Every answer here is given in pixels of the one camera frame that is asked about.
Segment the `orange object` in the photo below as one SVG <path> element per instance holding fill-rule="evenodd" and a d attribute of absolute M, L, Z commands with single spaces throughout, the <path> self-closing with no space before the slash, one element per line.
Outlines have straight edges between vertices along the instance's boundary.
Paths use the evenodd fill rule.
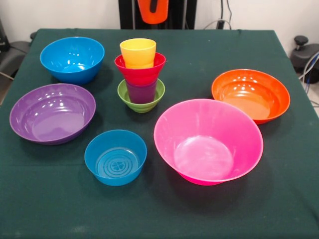
<path fill-rule="evenodd" d="M 168 0 L 138 0 L 141 16 L 148 24 L 158 24 L 167 19 Z"/>
<path fill-rule="evenodd" d="M 211 91 L 215 100 L 240 108 L 257 124 L 278 118 L 290 105 L 287 88 L 275 77 L 256 70 L 227 71 L 214 80 Z"/>

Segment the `blue bowl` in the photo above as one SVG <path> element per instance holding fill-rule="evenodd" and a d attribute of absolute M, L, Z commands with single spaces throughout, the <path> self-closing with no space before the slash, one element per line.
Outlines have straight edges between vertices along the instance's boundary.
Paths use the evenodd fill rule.
<path fill-rule="evenodd" d="M 103 184 L 122 186 L 140 174 L 147 147 L 137 134 L 127 130 L 111 130 L 96 136 L 84 153 L 85 164 Z"/>
<path fill-rule="evenodd" d="M 98 73 L 104 53 L 104 47 L 94 39 L 67 37 L 47 45 L 40 61 L 61 82 L 82 85 Z"/>

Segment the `table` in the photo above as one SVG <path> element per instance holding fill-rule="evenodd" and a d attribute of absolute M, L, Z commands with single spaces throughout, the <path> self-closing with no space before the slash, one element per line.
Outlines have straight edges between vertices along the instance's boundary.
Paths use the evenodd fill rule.
<path fill-rule="evenodd" d="M 28 142 L 11 130 L 13 104 L 28 91 L 58 83 L 39 55 L 62 37 L 100 41 L 105 58 L 85 85 L 96 114 L 75 140 L 58 146 Z M 147 114 L 117 95 L 114 65 L 121 41 L 154 39 L 167 57 L 160 73 L 166 93 Z M 158 117 L 173 104 L 211 98 L 220 73 L 252 68 L 280 79 L 291 106 L 260 125 L 265 149 L 245 177 L 212 187 L 193 185 L 161 159 L 153 140 Z M 0 109 L 0 238 L 304 238 L 319 237 L 319 120 L 273 31 L 41 29 Z M 96 135 L 127 129 L 147 143 L 141 175 L 123 187 L 98 182 L 84 164 Z"/>

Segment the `cable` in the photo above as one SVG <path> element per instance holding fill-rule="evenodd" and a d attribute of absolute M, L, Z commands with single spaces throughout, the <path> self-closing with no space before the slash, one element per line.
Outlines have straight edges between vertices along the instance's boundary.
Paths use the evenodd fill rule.
<path fill-rule="evenodd" d="M 1 71 L 0 71 L 0 75 L 3 75 L 4 77 L 7 77 L 8 79 L 10 79 L 10 80 L 13 81 L 13 77 L 11 77 L 11 76 L 9 76 L 9 75 L 7 75 L 7 74 L 1 72 Z"/>
<path fill-rule="evenodd" d="M 317 103 L 316 101 L 311 101 L 311 103 L 315 104 L 315 106 L 313 106 L 313 107 L 319 107 L 319 103 Z"/>
<path fill-rule="evenodd" d="M 221 9 L 221 15 L 220 15 L 220 19 L 223 19 L 224 16 L 224 0 L 220 0 L 220 9 Z"/>
<path fill-rule="evenodd" d="M 227 2 L 227 7 L 228 7 L 228 10 L 229 10 L 229 13 L 230 13 L 230 16 L 229 16 L 229 24 L 230 24 L 230 22 L 231 22 L 231 17 L 232 17 L 232 15 L 233 15 L 233 13 L 232 13 L 232 11 L 230 10 L 229 0 L 226 0 L 226 2 Z"/>
<path fill-rule="evenodd" d="M 305 83 L 305 76 L 306 76 L 306 74 L 308 74 L 308 72 L 311 71 L 311 69 L 314 67 L 315 63 L 318 61 L 318 59 L 319 59 L 318 55 L 319 55 L 319 51 L 316 52 L 316 53 L 309 59 L 309 61 L 307 62 L 306 66 L 305 66 L 305 68 L 304 68 L 304 73 L 303 73 L 301 76 L 299 76 L 299 79 L 302 79 L 303 84 Z M 311 65 L 311 66 L 309 67 L 309 69 L 307 70 L 309 64 L 313 61 L 313 59 L 314 59 L 315 57 L 316 57 L 315 61 L 312 63 L 312 65 Z"/>
<path fill-rule="evenodd" d="M 215 20 L 215 21 L 212 21 L 210 24 L 208 24 L 206 27 L 204 27 L 203 30 L 205 30 L 205 29 L 208 28 L 210 25 L 212 25 L 213 23 L 218 22 L 218 21 L 224 21 L 224 22 L 228 23 L 229 29 L 231 30 L 231 25 L 230 25 L 229 21 L 224 20 L 224 19 L 217 19 L 217 20 Z"/>
<path fill-rule="evenodd" d="M 23 51 L 23 50 L 21 50 L 21 49 L 15 47 L 15 46 L 11 46 L 11 45 L 10 45 L 10 48 L 16 49 L 16 50 L 18 50 L 18 51 L 20 51 L 20 52 L 23 52 L 24 54 L 27 54 L 26 51 Z"/>

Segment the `plastic bowl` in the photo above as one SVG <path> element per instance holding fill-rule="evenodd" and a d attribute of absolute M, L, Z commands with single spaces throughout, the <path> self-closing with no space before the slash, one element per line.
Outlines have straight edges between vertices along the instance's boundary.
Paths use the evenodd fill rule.
<path fill-rule="evenodd" d="M 240 108 L 257 124 L 280 117 L 290 105 L 287 88 L 275 77 L 256 70 L 227 71 L 214 80 L 211 91 L 215 100 Z"/>
<path fill-rule="evenodd" d="M 90 92 L 70 84 L 53 84 L 21 97 L 10 113 L 13 131 L 35 143 L 61 144 L 78 136 L 91 121 L 95 100 Z"/>
<path fill-rule="evenodd" d="M 98 73 L 104 47 L 87 37 L 67 37 L 47 45 L 41 52 L 42 65 L 58 80 L 86 84 Z"/>
<path fill-rule="evenodd" d="M 149 85 L 157 80 L 159 73 L 164 67 L 166 58 L 160 53 L 155 54 L 154 66 L 144 69 L 130 69 L 125 67 L 122 55 L 115 58 L 115 65 L 123 74 L 124 78 L 131 84 L 137 86 Z"/>
<path fill-rule="evenodd" d="M 153 109 L 161 100 L 164 93 L 165 93 L 165 85 L 160 79 L 158 79 L 154 101 L 147 104 L 134 104 L 130 100 L 128 88 L 127 88 L 125 80 L 123 80 L 118 86 L 118 95 L 121 98 L 121 100 L 129 108 L 131 108 L 132 110 L 138 113 L 146 113 L 146 112 L 149 112 L 151 109 Z"/>
<path fill-rule="evenodd" d="M 87 146 L 85 164 L 103 184 L 122 186 L 140 174 L 147 147 L 137 134 L 127 130 L 111 130 L 96 136 Z"/>
<path fill-rule="evenodd" d="M 253 120 L 221 101 L 194 99 L 166 110 L 154 129 L 164 161 L 191 183 L 210 186 L 250 172 L 263 152 Z"/>

